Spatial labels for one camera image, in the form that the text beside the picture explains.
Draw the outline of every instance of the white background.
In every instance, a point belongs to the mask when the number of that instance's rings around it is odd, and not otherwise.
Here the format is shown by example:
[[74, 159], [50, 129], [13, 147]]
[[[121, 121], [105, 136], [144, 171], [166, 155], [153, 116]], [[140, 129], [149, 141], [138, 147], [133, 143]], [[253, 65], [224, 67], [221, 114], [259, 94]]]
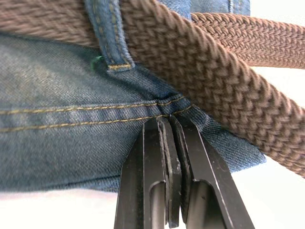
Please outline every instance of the white background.
[[[252, 0], [252, 16], [305, 26], [299, 0]], [[279, 90], [305, 106], [305, 70], [255, 68]], [[256, 229], [304, 229], [305, 181], [271, 159], [233, 174]], [[117, 195], [72, 189], [0, 193], [1, 229], [112, 229]]]

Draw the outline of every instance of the yellow stitching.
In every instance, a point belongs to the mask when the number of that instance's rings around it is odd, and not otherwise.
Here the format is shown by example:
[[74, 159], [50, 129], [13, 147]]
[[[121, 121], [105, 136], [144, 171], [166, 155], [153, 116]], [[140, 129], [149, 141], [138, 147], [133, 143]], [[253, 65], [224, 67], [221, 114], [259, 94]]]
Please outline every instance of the yellow stitching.
[[119, 64], [119, 65], [109, 65], [108, 67], [109, 69], [117, 70], [120, 68], [131, 68], [132, 66], [130, 64]]
[[113, 58], [112, 58], [112, 56], [111, 56], [111, 54], [109, 52], [109, 49], [108, 49], [107, 39], [105, 38], [104, 31], [103, 31], [102, 26], [101, 26], [101, 20], [98, 17], [98, 14], [96, 13], [96, 0], [92, 1], [92, 8], [93, 8], [93, 14], [95, 16], [96, 22], [97, 22], [98, 27], [99, 27], [99, 31], [100, 31], [100, 33], [102, 34], [102, 37], [105, 40], [105, 48], [106, 48], [107, 55], [108, 55], [111, 63], [114, 63], [114, 60], [113, 60]]
[[[192, 107], [189, 106], [181, 111], [176, 111], [172, 114], [178, 114], [183, 111], [186, 111]], [[81, 122], [81, 123], [63, 123], [63, 124], [53, 124], [53, 125], [32, 125], [32, 126], [21, 126], [21, 127], [12, 127], [12, 128], [2, 128], [0, 129], [0, 133], [5, 132], [15, 132], [15, 131], [21, 131], [21, 130], [34, 130], [34, 129], [49, 129], [49, 128], [60, 128], [60, 127], [67, 127], [67, 126], [80, 126], [80, 125], [100, 125], [100, 124], [110, 124], [110, 123], [124, 123], [124, 122], [131, 122], [131, 121], [140, 121], [144, 119], [150, 119], [150, 118], [158, 118], [158, 117], [168, 117], [168, 114], [161, 114], [156, 116], [148, 116], [148, 117], [141, 117], [141, 118], [131, 118], [131, 119], [118, 119], [118, 120], [112, 120], [112, 121], [101, 121], [101, 122]]]
[[184, 96], [181, 96], [177, 99], [171, 100], [164, 104], [154, 103], [154, 104], [135, 104], [135, 105], [124, 105], [124, 106], [95, 106], [95, 107], [75, 107], [75, 108], [62, 108], [62, 109], [24, 109], [24, 110], [13, 110], [13, 111], [0, 111], [0, 115], [14, 115], [20, 113], [47, 113], [47, 112], [67, 112], [67, 111], [92, 111], [92, 110], [103, 110], [103, 109], [122, 109], [122, 108], [130, 108], [130, 107], [139, 107], [139, 106], [165, 106], [171, 104], [173, 102], [177, 102], [183, 99]]
[[113, 23], [113, 25], [114, 25], [115, 40], [116, 40], [116, 44], [118, 45], [118, 48], [119, 48], [119, 51], [120, 51], [120, 56], [121, 56], [122, 59], [125, 61], [125, 63], [128, 63], [128, 64], [129, 64], [129, 62], [126, 60], [125, 56], [122, 55], [123, 51], [122, 51], [122, 48], [121, 48], [121, 44], [120, 44], [120, 42], [119, 42], [118, 28], [117, 28], [117, 25], [116, 25], [116, 18], [115, 18], [115, 15], [114, 15], [114, 13], [113, 13], [112, 0], [109, 0], [109, 8], [110, 8], [111, 17], [112, 17], [112, 23]]

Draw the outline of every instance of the black clamp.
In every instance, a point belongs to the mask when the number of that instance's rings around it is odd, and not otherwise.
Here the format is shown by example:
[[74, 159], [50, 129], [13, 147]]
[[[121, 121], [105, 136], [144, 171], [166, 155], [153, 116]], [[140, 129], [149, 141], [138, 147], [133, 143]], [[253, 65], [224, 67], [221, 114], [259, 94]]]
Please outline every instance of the black clamp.
[[114, 229], [254, 229], [225, 161], [181, 116], [153, 118], [122, 167]]

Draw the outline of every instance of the brown braided belt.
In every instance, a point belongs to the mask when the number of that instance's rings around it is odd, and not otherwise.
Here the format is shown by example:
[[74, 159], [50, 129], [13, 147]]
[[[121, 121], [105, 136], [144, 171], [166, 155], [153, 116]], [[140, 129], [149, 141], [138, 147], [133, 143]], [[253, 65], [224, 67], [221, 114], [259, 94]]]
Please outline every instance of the brown braided belt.
[[[121, 10], [136, 61], [305, 177], [305, 110], [247, 65], [305, 68], [304, 27], [228, 14], [190, 22], [156, 0], [122, 0]], [[81, 0], [0, 0], [0, 12], [0, 31], [98, 46]]]

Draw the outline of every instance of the seam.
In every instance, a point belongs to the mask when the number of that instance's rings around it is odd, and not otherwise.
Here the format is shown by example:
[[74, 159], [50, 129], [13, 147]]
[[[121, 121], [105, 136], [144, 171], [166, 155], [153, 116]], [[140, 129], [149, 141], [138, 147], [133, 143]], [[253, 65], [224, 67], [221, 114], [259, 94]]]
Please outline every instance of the seam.
[[102, 38], [105, 40], [105, 49], [106, 49], [107, 56], [109, 57], [111, 63], [114, 63], [114, 60], [113, 60], [113, 58], [112, 58], [112, 56], [109, 52], [107, 39], [106, 39], [104, 31], [102, 29], [101, 19], [99, 18], [98, 14], [96, 13], [96, 0], [92, 1], [92, 8], [93, 8], [93, 14], [94, 14], [95, 20], [96, 20], [97, 25], [98, 25], [99, 32], [101, 33]]
[[109, 69], [117, 70], [120, 68], [131, 68], [132, 66], [130, 64], [117, 64], [117, 65], [109, 65]]
[[135, 104], [135, 105], [123, 105], [123, 106], [95, 106], [95, 107], [74, 107], [74, 108], [63, 108], [63, 109], [23, 109], [23, 110], [12, 110], [12, 111], [0, 111], [0, 115], [14, 115], [20, 113], [48, 113], [48, 112], [67, 112], [67, 111], [92, 111], [92, 110], [103, 110], [103, 109], [122, 109], [130, 107], [139, 107], [139, 106], [166, 106], [171, 103], [177, 102], [183, 99], [184, 96], [181, 96], [177, 99], [171, 100], [167, 103], [153, 103], [153, 104]]
[[123, 55], [122, 47], [121, 47], [121, 44], [119, 42], [118, 27], [117, 27], [117, 24], [116, 24], [115, 14], [113, 13], [112, 0], [109, 0], [109, 8], [110, 8], [110, 12], [111, 12], [112, 24], [114, 26], [115, 41], [116, 41], [116, 44], [118, 45], [120, 56], [125, 61], [125, 63], [127, 63], [127, 65], [131, 68], [130, 63], [126, 60], [125, 55]]
[[[183, 111], [186, 111], [193, 107], [193, 105], [181, 110], [176, 111], [173, 114], [178, 114]], [[31, 126], [20, 126], [20, 127], [11, 127], [11, 128], [2, 128], [0, 129], [0, 133], [7, 133], [7, 132], [16, 132], [21, 130], [42, 130], [42, 129], [51, 129], [51, 128], [61, 128], [61, 127], [71, 127], [71, 126], [81, 126], [81, 125], [100, 125], [100, 124], [111, 124], [111, 123], [126, 123], [131, 121], [141, 121], [145, 119], [151, 119], [151, 118], [158, 118], [158, 117], [169, 117], [169, 114], [161, 114], [161, 115], [155, 115], [155, 116], [147, 116], [147, 117], [141, 117], [141, 118], [131, 118], [131, 119], [118, 119], [118, 120], [110, 120], [110, 121], [100, 121], [100, 122], [80, 122], [80, 123], [63, 123], [63, 124], [53, 124], [53, 125], [31, 125]]]

